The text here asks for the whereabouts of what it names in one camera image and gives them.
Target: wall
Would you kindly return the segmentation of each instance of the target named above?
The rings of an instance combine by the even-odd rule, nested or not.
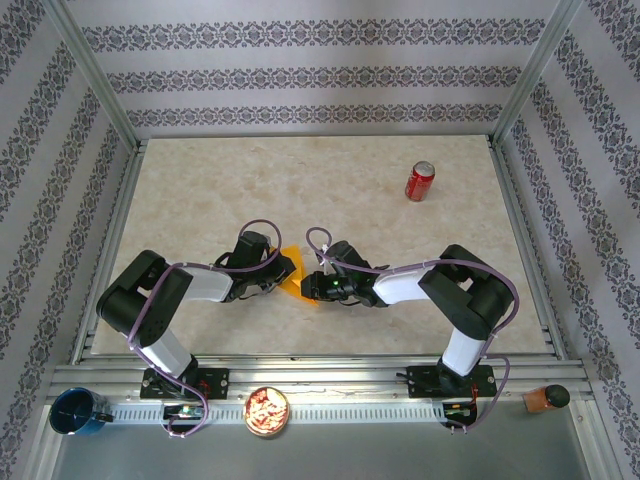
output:
[[[141,138],[489,133],[557,0],[71,0]]]
[[[638,3],[580,7],[503,149],[625,478],[640,478]]]
[[[0,0],[0,479],[19,478],[128,158],[33,0]]]

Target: brown bottle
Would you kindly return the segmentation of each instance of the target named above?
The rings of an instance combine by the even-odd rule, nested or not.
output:
[[[529,413],[540,413],[566,407],[571,396],[562,385],[549,385],[527,392],[522,398]]]

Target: blue mug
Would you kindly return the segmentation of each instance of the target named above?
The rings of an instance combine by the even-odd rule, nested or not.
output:
[[[63,435],[90,435],[113,422],[106,398],[86,388],[71,388],[51,406],[49,424]]]

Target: marble surface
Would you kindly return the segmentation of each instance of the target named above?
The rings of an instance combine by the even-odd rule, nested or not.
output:
[[[413,203],[404,186],[419,160],[435,165],[436,179],[427,200]],[[169,261],[212,262],[259,217],[280,227],[285,246],[301,246],[307,271],[320,268],[304,239],[314,225],[372,265],[436,258],[459,243],[510,277],[522,297],[492,351],[547,351],[482,136],[151,140],[112,278],[147,248]],[[267,226],[256,230],[274,238]],[[276,289],[230,304],[183,302],[171,329],[201,354],[439,354],[452,326],[427,301],[313,307]],[[92,352],[128,348],[101,321]]]

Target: red soda can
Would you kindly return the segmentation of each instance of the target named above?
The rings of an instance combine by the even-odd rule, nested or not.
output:
[[[434,178],[436,178],[436,168],[429,162],[418,162],[411,169],[404,193],[409,200],[421,202],[427,196]]]

